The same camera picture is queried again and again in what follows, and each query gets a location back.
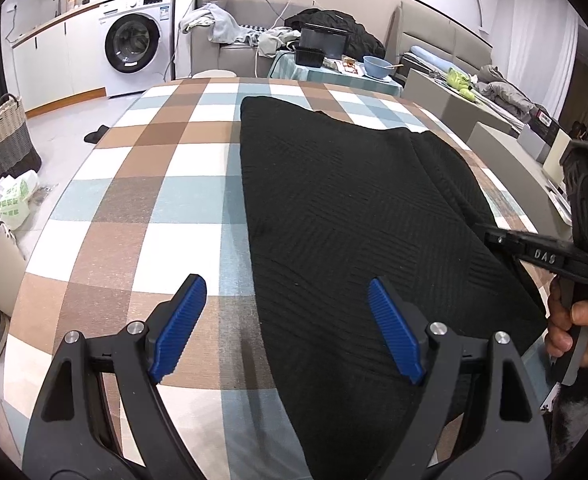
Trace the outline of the blue pillow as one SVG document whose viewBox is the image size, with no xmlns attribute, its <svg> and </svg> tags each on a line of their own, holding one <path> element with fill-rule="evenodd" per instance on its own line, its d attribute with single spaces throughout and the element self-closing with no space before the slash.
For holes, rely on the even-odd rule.
<svg viewBox="0 0 588 480">
<path fill-rule="evenodd" d="M 446 60 L 443 58 L 439 58 L 438 55 L 435 55 L 434 53 L 431 53 L 431 51 L 428 51 L 420 46 L 412 46 L 410 52 L 418 58 L 421 58 L 423 61 L 431 63 L 434 66 L 440 66 L 446 63 Z"/>
</svg>

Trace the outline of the black jacket pile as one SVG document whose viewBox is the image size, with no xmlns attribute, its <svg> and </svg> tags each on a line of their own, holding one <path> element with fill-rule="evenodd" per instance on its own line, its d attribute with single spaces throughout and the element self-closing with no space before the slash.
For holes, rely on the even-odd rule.
<svg viewBox="0 0 588 480">
<path fill-rule="evenodd" d="M 370 34 L 352 15 L 341 11 L 308 8 L 287 18 L 284 25 L 299 32 L 309 28 L 315 32 L 344 36 L 343 55 L 357 61 L 363 61 L 364 56 L 385 58 L 386 55 L 381 40 Z"/>
</svg>

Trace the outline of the low beige cabinet step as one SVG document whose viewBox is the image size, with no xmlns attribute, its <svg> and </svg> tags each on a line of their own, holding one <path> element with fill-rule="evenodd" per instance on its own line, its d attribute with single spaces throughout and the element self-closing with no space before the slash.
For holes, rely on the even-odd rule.
<svg viewBox="0 0 588 480">
<path fill-rule="evenodd" d="M 569 240 L 567 224 L 548 195 L 542 166 L 513 136 L 477 122 L 467 145 L 506 187 L 536 232 Z"/>
</svg>

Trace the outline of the grey blanket pile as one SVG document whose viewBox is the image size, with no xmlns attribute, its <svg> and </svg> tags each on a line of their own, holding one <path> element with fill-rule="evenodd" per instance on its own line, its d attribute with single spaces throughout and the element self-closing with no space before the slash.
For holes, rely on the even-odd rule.
<svg viewBox="0 0 588 480">
<path fill-rule="evenodd" d="M 538 110 L 536 104 L 524 92 L 503 77 L 498 67 L 484 65 L 477 77 L 477 91 L 503 110 L 507 110 L 520 122 L 529 122 L 532 114 Z"/>
</svg>

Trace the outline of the light blue clothes pile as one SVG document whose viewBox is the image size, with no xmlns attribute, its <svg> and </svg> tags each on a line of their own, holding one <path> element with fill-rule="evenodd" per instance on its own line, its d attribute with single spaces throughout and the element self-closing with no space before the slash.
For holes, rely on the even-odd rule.
<svg viewBox="0 0 588 480">
<path fill-rule="evenodd" d="M 193 29 L 208 29 L 208 40 L 215 44 L 244 42 L 247 28 L 242 27 L 233 16 L 216 3 L 206 3 L 200 8 L 187 11 L 179 23 L 179 32 L 187 35 Z"/>
</svg>

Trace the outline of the white round stool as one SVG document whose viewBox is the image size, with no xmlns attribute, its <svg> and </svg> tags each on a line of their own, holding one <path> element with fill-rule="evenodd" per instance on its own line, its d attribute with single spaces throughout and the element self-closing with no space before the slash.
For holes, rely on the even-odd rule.
<svg viewBox="0 0 588 480">
<path fill-rule="evenodd" d="M 202 70 L 192 76 L 193 79 L 236 78 L 233 70 Z"/>
</svg>

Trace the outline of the blue plastic bowl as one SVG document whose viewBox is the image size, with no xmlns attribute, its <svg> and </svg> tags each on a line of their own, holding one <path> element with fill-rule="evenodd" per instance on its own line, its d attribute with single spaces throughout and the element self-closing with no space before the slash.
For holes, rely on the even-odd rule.
<svg viewBox="0 0 588 480">
<path fill-rule="evenodd" d="M 396 66 L 382 58 L 376 58 L 376 56 L 372 55 L 364 55 L 363 69 L 364 73 L 371 78 L 385 79 L 394 73 Z"/>
</svg>

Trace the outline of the black storage bin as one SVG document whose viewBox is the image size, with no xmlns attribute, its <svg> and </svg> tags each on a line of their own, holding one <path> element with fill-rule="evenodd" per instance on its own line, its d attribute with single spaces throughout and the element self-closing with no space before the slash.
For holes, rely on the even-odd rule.
<svg viewBox="0 0 588 480">
<path fill-rule="evenodd" d="M 345 30 L 308 23 L 301 28 L 299 45 L 320 49 L 326 58 L 338 60 L 345 53 L 347 39 Z"/>
</svg>

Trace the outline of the woven laundry basket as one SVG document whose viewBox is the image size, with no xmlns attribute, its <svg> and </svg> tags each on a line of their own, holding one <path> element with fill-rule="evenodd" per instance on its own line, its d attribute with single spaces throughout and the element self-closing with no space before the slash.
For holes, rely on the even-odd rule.
<svg viewBox="0 0 588 480">
<path fill-rule="evenodd" d="M 12 93 L 4 94 L 0 98 L 0 179 L 17 178 L 29 170 L 38 172 L 41 164 L 22 100 Z"/>
</svg>

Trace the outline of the black knit sweater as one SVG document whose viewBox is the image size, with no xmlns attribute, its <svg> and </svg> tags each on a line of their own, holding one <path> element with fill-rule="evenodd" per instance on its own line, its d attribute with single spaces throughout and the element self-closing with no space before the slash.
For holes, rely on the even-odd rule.
<svg viewBox="0 0 588 480">
<path fill-rule="evenodd" d="M 369 304 L 388 278 L 429 321 L 526 351 L 545 326 L 522 265 L 475 226 L 494 221 L 464 158 L 429 131 L 376 130 L 267 96 L 241 105 L 254 289 L 272 377 L 316 479 L 363 479 L 417 388 Z"/>
</svg>

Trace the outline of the green white plastic bag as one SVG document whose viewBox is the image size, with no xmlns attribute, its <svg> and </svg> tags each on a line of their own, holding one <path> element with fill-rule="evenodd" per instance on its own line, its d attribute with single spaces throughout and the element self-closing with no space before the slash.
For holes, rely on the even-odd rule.
<svg viewBox="0 0 588 480">
<path fill-rule="evenodd" d="M 0 179 L 0 220 L 11 230 L 17 230 L 29 216 L 29 200 L 38 188 L 39 178 L 28 170 L 17 178 Z"/>
</svg>

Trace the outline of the green plush toy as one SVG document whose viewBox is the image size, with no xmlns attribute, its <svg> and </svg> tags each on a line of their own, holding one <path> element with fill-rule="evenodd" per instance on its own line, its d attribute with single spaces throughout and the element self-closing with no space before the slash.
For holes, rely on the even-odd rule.
<svg viewBox="0 0 588 480">
<path fill-rule="evenodd" d="M 467 74 L 460 72 L 456 68 L 450 68 L 446 74 L 446 84 L 465 100 L 469 102 L 476 101 L 474 87 Z"/>
</svg>

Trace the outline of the green checkered side table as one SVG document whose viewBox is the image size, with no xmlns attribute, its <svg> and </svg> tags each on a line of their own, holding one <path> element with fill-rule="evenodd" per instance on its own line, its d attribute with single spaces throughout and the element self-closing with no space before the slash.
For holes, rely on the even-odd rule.
<svg viewBox="0 0 588 480">
<path fill-rule="evenodd" d="M 268 70 L 268 78 L 336 84 L 351 89 L 385 93 L 388 96 L 401 96 L 402 94 L 401 84 L 398 84 L 393 78 L 389 76 L 384 79 L 369 77 L 364 73 L 361 64 L 356 65 L 356 73 L 337 72 L 325 66 L 308 67 L 297 64 L 293 52 L 281 52 L 274 59 Z"/>
</svg>

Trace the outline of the checkered tablecloth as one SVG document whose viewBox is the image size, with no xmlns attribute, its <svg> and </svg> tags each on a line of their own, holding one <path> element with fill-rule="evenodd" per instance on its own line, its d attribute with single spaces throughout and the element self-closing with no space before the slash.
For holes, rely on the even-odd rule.
<svg viewBox="0 0 588 480">
<path fill-rule="evenodd" d="M 436 133 L 472 167 L 496 223 L 532 229 L 470 148 L 412 102 L 278 79 L 151 88 L 74 165 L 32 240 L 1 371 L 1 402 L 17 445 L 65 334 L 114 334 L 197 273 L 207 304 L 159 388 L 180 436 L 212 479 L 309 477 L 273 385 L 254 304 L 237 140 L 245 96 L 273 96 L 372 129 Z"/>
</svg>

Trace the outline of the grey sofa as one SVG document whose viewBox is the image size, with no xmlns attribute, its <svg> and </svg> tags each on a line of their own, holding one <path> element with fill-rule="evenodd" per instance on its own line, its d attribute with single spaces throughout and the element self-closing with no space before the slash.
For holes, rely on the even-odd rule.
<svg viewBox="0 0 588 480">
<path fill-rule="evenodd" d="M 192 77 L 213 70 L 234 77 L 263 77 L 280 50 L 287 50 L 300 33 L 276 20 L 269 28 L 239 24 L 225 8 L 227 0 L 196 0 L 179 32 L 187 38 Z"/>
</svg>

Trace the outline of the beige cabinet block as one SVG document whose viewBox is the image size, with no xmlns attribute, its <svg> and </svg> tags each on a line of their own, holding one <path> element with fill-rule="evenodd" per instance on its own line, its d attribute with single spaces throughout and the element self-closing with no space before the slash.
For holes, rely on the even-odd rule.
<svg viewBox="0 0 588 480">
<path fill-rule="evenodd" d="M 477 122 L 517 138 L 519 131 L 505 118 L 479 100 L 470 102 L 426 74 L 410 70 L 402 98 L 428 110 L 460 139 L 467 141 Z"/>
</svg>

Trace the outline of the white washing machine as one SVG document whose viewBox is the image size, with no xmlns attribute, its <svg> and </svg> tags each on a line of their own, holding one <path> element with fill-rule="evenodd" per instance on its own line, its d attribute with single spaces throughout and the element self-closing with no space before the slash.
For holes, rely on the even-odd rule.
<svg viewBox="0 0 588 480">
<path fill-rule="evenodd" d="M 103 84 L 110 98 L 175 76 L 175 0 L 110 0 L 99 8 Z"/>
</svg>

